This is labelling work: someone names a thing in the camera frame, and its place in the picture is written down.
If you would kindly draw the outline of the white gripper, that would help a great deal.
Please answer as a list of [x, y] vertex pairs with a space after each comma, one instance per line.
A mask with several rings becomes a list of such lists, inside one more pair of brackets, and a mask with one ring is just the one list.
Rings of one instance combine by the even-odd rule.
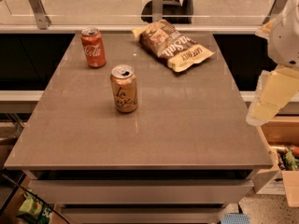
[[262, 126], [299, 92], [299, 0], [292, 0], [255, 34], [267, 41], [268, 57], [285, 65], [259, 76], [246, 122]]

